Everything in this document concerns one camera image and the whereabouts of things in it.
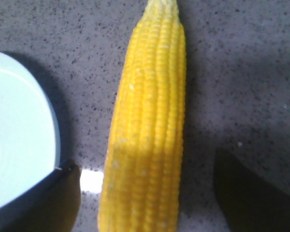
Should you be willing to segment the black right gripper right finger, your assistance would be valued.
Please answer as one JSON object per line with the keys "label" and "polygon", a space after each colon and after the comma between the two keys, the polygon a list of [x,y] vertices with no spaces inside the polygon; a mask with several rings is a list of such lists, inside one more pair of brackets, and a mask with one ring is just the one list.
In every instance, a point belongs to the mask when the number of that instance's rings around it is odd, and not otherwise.
{"label": "black right gripper right finger", "polygon": [[214,192],[232,232],[290,232],[290,195],[225,149],[215,154]]}

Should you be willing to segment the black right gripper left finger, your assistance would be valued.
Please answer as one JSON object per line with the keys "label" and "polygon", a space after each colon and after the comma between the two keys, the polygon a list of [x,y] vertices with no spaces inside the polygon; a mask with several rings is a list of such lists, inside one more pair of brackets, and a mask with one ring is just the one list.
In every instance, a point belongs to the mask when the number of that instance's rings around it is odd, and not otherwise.
{"label": "black right gripper left finger", "polygon": [[81,203],[80,168],[66,160],[0,208],[0,232],[70,232]]}

